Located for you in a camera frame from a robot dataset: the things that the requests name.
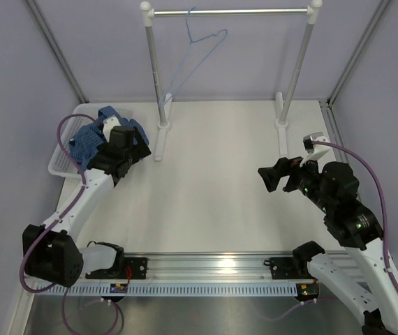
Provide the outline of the blue plaid shirt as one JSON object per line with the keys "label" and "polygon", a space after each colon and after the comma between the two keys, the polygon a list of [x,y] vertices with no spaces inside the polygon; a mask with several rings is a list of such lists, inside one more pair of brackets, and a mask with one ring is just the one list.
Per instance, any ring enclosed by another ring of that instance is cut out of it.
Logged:
{"label": "blue plaid shirt", "polygon": [[103,122],[116,117],[121,126],[136,127],[149,145],[149,139],[144,128],[135,119],[121,116],[112,106],[102,107],[98,111],[97,122],[82,126],[77,133],[68,141],[69,153],[82,171],[87,169],[89,161],[98,153],[97,146],[106,141],[103,134]]}

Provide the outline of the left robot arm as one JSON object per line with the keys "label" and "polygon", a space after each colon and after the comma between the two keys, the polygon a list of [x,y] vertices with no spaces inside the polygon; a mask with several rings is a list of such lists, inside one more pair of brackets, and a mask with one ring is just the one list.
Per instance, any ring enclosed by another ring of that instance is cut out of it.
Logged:
{"label": "left robot arm", "polygon": [[110,278],[119,278],[128,271],[121,246],[96,242],[92,247],[78,248],[76,241],[101,200],[151,151],[138,128],[131,126],[111,128],[109,139],[97,150],[61,209],[43,224],[28,225],[24,230],[21,277],[69,288],[83,274],[102,271]]}

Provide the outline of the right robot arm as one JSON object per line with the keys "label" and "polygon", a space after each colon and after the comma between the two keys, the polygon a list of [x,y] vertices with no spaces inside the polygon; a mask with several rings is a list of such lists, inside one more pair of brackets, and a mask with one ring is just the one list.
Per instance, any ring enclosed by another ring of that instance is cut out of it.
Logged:
{"label": "right robot arm", "polygon": [[398,334],[398,273],[384,250],[385,232],[373,212],[357,199],[359,181],[345,163],[280,158],[272,167],[258,169],[268,192],[300,191],[324,214],[328,232],[360,270],[364,289],[333,263],[323,247],[309,241],[293,250],[292,270],[329,288],[361,324],[363,334]]}

